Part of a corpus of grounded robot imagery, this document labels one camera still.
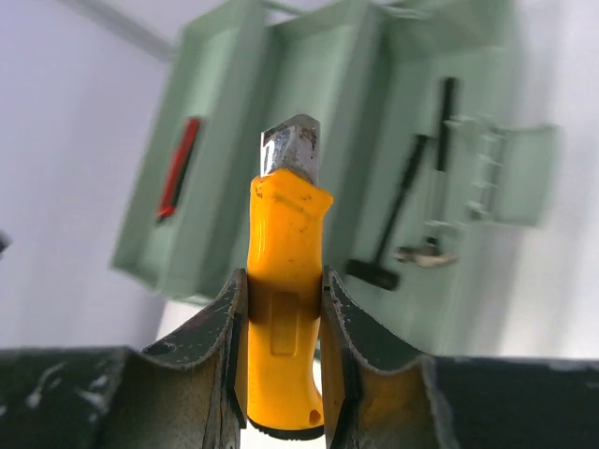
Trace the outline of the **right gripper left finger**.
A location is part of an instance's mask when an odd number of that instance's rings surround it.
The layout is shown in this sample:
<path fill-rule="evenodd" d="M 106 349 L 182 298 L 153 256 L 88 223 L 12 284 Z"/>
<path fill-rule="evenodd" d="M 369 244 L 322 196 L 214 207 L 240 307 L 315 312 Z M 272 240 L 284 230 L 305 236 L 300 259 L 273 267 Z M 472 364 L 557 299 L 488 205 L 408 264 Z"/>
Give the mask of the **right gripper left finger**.
<path fill-rule="evenodd" d="M 247 423 L 247 277 L 142 351 L 1 354 L 5 448 L 237 448 Z"/>

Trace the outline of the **small black mallet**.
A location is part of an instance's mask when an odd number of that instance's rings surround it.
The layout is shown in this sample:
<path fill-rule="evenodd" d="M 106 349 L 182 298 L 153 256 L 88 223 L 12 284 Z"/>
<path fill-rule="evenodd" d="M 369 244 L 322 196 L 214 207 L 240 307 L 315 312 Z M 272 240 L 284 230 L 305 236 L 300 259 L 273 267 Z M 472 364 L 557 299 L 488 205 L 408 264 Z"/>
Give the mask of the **small black mallet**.
<path fill-rule="evenodd" d="M 416 178 L 418 167 L 425 153 L 428 140 L 429 137 L 426 135 L 415 135 L 413 148 L 405 163 L 399 186 L 391 207 L 389 208 L 387 221 L 374 256 L 370 261 L 349 259 L 344 266 L 347 275 L 384 290 L 393 291 L 398 288 L 400 284 L 400 275 L 385 268 L 382 260 L 390 242 L 392 231 L 394 230 L 394 226 L 400 215 L 400 211 L 402 210 L 406 197 Z"/>

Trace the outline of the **claw hammer black handle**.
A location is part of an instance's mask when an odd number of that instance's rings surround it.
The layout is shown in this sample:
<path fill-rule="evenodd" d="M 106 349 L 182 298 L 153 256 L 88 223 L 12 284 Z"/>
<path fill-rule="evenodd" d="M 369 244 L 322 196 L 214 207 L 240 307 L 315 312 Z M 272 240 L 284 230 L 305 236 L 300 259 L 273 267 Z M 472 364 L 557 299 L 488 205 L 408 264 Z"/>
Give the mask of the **claw hammer black handle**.
<path fill-rule="evenodd" d="M 425 225 L 427 233 L 419 246 L 399 247 L 395 254 L 399 262 L 413 263 L 421 268 L 445 267 L 455 263 L 458 258 L 454 253 L 445 251 L 441 244 L 441 223 L 444 222 L 447 194 L 448 153 L 451 148 L 449 121 L 454 112 L 458 84 L 459 80 L 455 77 L 445 77 L 442 81 L 436 124 L 435 165 L 429 187 L 429 221 Z"/>

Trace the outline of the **orange black utility knife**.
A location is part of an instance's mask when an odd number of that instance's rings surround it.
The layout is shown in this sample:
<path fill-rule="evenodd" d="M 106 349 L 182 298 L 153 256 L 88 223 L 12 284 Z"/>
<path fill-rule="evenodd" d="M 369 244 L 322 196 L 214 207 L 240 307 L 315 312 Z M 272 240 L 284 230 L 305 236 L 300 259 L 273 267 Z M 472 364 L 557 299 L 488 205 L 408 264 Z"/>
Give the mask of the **orange black utility knife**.
<path fill-rule="evenodd" d="M 262 132 L 250 187 L 247 414 L 256 429 L 284 441 L 324 433 L 313 363 L 333 198 L 318 185 L 319 132 L 307 114 Z"/>

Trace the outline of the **translucent green tool box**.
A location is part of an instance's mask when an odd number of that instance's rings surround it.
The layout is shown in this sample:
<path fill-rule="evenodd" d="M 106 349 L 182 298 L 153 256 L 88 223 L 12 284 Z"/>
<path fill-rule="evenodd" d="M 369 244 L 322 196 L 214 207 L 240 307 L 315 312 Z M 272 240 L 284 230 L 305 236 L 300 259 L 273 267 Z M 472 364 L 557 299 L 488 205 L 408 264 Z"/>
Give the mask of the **translucent green tool box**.
<path fill-rule="evenodd" d="M 321 123 L 319 182 L 334 198 L 323 258 L 343 270 L 374 256 L 415 135 L 429 137 L 383 257 L 387 291 L 345 277 L 351 296 L 416 347 L 465 355 L 490 285 L 493 232 L 537 225 L 557 129 L 512 128 L 521 23 L 512 1 L 339 1 L 268 23 L 264 1 L 228 1 L 183 29 L 153 136 L 112 257 L 173 298 L 214 297 L 246 262 L 249 184 L 263 130 L 296 114 Z M 399 262 L 427 233 L 443 78 L 459 80 L 443 249 L 455 263 Z M 156 221 L 189 117 L 201 127 L 175 213 Z"/>

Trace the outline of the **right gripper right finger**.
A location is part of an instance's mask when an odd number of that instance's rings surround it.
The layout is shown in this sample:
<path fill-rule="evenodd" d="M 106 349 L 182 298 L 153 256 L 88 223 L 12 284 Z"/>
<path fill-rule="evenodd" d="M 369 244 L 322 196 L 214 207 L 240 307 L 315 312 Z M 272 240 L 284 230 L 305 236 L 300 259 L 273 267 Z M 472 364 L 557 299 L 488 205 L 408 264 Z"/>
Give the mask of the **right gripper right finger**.
<path fill-rule="evenodd" d="M 594 448 L 594 360 L 431 355 L 326 269 L 322 398 L 330 448 Z"/>

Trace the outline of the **red handled pliers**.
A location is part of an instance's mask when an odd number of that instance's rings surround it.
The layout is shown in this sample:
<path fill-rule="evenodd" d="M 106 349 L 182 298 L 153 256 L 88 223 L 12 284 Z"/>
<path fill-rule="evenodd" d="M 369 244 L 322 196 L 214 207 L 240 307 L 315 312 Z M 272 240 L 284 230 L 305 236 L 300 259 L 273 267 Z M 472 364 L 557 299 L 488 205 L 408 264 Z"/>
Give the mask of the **red handled pliers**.
<path fill-rule="evenodd" d="M 159 224 L 172 216 L 177 209 L 185 173 L 191 160 L 200 127 L 201 119 L 199 117 L 189 117 L 180 142 L 172 154 L 156 211 L 156 221 Z"/>

